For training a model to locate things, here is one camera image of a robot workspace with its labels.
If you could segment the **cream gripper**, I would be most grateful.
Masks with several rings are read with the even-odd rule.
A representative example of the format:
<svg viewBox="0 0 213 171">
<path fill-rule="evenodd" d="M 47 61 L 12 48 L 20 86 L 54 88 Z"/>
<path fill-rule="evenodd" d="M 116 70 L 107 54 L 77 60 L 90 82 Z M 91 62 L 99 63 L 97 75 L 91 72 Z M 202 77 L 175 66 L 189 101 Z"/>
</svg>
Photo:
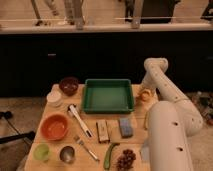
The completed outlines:
<svg viewBox="0 0 213 171">
<path fill-rule="evenodd" d="M 149 90 L 152 95 L 156 93 L 156 85 L 154 82 L 142 81 L 140 84 L 139 92 L 142 93 L 145 90 Z"/>
</svg>

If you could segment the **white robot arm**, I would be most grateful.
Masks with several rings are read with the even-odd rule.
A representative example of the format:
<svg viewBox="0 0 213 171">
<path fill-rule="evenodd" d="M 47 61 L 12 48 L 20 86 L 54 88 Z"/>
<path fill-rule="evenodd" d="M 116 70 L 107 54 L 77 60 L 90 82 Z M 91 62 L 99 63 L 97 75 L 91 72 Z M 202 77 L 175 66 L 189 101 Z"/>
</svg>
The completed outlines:
<svg viewBox="0 0 213 171">
<path fill-rule="evenodd" d="M 139 92 L 159 90 L 161 101 L 148 110 L 150 171 L 194 171 L 188 136 L 197 134 L 203 119 L 192 101 L 166 76 L 166 58 L 147 58 Z"/>
</svg>

